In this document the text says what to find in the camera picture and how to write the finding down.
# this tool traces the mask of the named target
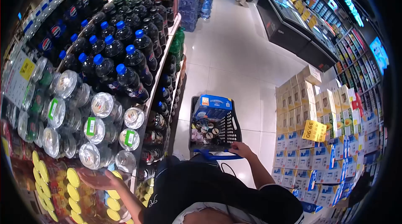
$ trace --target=blue cart handle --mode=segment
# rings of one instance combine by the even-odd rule
[[[204,156],[205,159],[209,161],[217,161],[217,160],[232,160],[232,159],[241,159],[243,157],[234,154],[234,155],[229,155],[229,156],[215,156],[215,155],[210,155],[209,150],[199,150],[199,149],[194,149],[194,152],[199,152]]]

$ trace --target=black top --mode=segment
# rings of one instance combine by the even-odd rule
[[[171,224],[196,202],[232,206],[262,221],[294,224],[303,220],[300,201],[286,188],[272,184],[248,188],[238,178],[205,163],[183,162],[165,170],[155,181],[144,211],[145,224]]]

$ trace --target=shopping basket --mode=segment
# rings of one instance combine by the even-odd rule
[[[209,152],[227,152],[231,143],[234,141],[242,141],[242,133],[240,131],[239,121],[237,121],[234,101],[232,100],[232,110],[219,121],[220,132],[217,136],[218,144],[196,144],[191,141],[191,125],[195,109],[195,104],[199,96],[191,98],[190,110],[190,129],[188,136],[188,149],[190,152],[199,152],[208,160],[224,160],[224,159],[238,159],[242,158],[238,155],[231,156],[213,156]]]

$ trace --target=barcode sticker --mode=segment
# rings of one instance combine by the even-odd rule
[[[58,103],[58,100],[57,100],[57,99],[53,99],[53,100],[52,100],[52,104],[50,105],[50,110],[49,110],[48,118],[51,119],[51,120],[53,120],[53,116],[54,116],[54,112],[56,111],[57,103]]]
[[[130,147],[133,146],[134,136],[135,136],[135,132],[128,130],[126,133],[126,138],[124,140],[124,144],[126,146],[130,146]]]
[[[88,136],[94,136],[95,135],[95,117],[89,117],[88,118],[88,123],[86,126],[86,134]]]

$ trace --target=supermarket aisle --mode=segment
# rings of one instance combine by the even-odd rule
[[[179,112],[175,153],[189,159],[191,97],[203,93],[229,97],[236,103],[242,139],[272,170],[276,132],[275,86],[282,85],[307,63],[270,43],[255,6],[214,0],[211,18],[199,19],[185,33],[187,83]],[[248,187],[255,187],[246,160],[227,162]]]

